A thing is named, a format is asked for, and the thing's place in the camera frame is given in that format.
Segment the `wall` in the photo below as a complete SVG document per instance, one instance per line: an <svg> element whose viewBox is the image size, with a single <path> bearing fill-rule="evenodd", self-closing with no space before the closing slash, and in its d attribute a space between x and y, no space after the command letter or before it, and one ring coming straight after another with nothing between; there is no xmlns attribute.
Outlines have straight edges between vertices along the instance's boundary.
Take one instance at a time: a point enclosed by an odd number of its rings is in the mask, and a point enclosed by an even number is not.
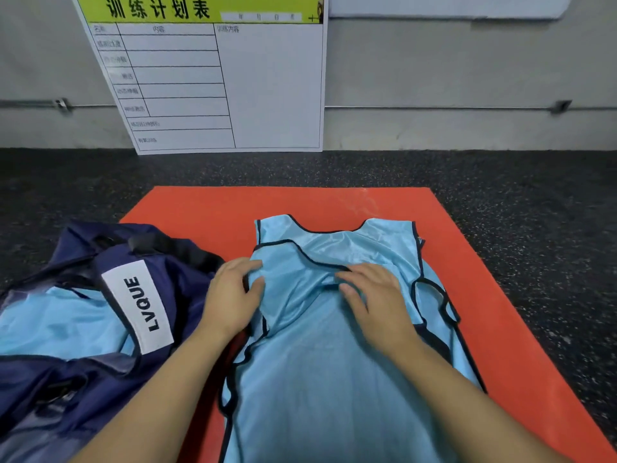
<svg viewBox="0 0 617 463"><path fill-rule="evenodd" d="M111 104L70 0L2 0L0 99ZM555 23L331 20L330 105L617 105L617 0ZM617 149L617 112L327 110L326 149ZM114 109L0 110L3 147L131 147Z"/></svg>

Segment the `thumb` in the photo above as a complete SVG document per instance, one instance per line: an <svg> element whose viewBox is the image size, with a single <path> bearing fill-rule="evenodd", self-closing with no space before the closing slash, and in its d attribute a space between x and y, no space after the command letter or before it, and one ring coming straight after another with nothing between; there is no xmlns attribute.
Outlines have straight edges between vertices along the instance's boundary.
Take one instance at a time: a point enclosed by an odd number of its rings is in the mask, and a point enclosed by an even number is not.
<svg viewBox="0 0 617 463"><path fill-rule="evenodd" d="M368 316L368 311L366 310L366 305L364 305L364 302L362 302L358 291L356 291L348 284L340 284L339 289L345 296L349 307L351 307L353 316L358 321L360 326L362 326L362 323L366 320Z"/></svg>
<svg viewBox="0 0 617 463"><path fill-rule="evenodd" d="M259 304L262 302L262 294L264 293L265 287L266 280L263 276L253 281L253 285L249 289L249 292L246 293L246 299L251 309L255 310L259 307Z"/></svg>

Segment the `orange red board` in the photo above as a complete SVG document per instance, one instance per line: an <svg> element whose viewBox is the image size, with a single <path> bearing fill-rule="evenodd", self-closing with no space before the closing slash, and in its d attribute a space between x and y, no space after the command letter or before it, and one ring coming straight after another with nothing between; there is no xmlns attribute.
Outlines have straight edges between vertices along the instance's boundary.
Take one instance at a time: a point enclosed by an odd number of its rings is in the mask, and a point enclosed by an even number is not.
<svg viewBox="0 0 617 463"><path fill-rule="evenodd" d="M489 396L574 461L617 462L612 445L428 188L155 187L122 222L156 225L230 260L251 255L256 219L285 213L313 231L352 230L373 217L415 221L426 240L422 255L459 311ZM183 460L219 459L224 421L214 388L202 396Z"/></svg>

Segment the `forearm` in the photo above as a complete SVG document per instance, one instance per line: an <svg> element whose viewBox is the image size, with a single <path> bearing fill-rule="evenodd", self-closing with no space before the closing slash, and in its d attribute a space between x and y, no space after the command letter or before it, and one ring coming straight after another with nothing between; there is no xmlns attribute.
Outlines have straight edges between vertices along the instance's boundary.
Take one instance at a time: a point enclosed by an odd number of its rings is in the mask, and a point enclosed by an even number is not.
<svg viewBox="0 0 617 463"><path fill-rule="evenodd" d="M178 458L212 366L227 345L197 330L72 463L168 463Z"/></svg>
<svg viewBox="0 0 617 463"><path fill-rule="evenodd" d="M419 341L393 354L467 463L567 462Z"/></svg>

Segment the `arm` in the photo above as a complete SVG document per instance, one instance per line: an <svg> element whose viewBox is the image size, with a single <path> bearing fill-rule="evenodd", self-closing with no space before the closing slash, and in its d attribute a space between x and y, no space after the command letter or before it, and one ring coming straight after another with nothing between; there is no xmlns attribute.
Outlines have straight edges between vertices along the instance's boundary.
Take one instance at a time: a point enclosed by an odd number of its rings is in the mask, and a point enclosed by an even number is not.
<svg viewBox="0 0 617 463"><path fill-rule="evenodd" d="M438 353L424 344L400 294L396 277L378 265L361 264L337 276L353 283L366 296L342 284L362 332L369 343L398 367L424 397L443 426L454 449L466 463L561 463L555 452Z"/></svg>
<svg viewBox="0 0 617 463"><path fill-rule="evenodd" d="M71 463L176 461L212 366L261 301L263 278L246 294L242 284L260 266L244 258L220 268L193 334Z"/></svg>

